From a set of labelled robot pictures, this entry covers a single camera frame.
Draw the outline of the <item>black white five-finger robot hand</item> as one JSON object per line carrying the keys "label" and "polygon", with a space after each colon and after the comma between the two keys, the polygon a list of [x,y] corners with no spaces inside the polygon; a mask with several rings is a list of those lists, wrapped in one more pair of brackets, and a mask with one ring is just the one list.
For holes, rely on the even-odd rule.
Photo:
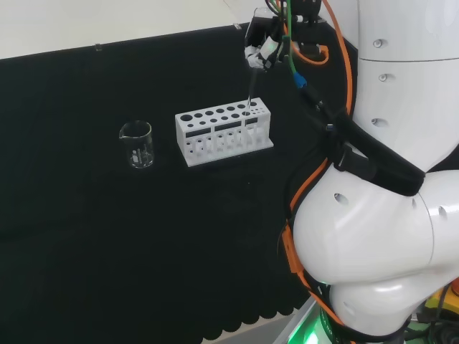
{"label": "black white five-finger robot hand", "polygon": [[245,59],[250,68],[269,70],[283,58],[283,31],[278,14],[269,7],[254,11],[245,34]]}

